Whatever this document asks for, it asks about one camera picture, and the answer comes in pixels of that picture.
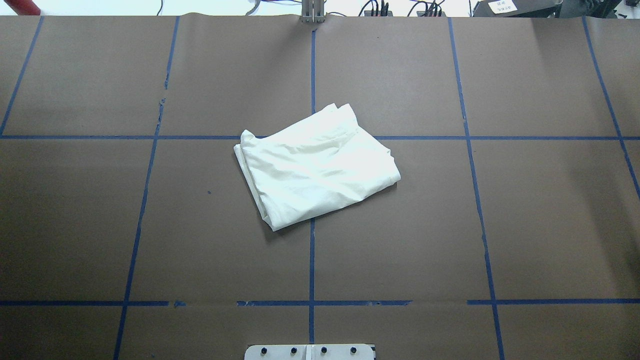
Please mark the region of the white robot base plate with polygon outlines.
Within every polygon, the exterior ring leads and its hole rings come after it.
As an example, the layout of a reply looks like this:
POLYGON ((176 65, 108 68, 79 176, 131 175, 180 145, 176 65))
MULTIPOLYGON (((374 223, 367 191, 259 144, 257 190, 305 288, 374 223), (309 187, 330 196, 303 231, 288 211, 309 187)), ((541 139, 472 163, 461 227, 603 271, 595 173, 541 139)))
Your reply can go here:
POLYGON ((254 344, 247 347, 245 360, 376 360, 372 344, 254 344))

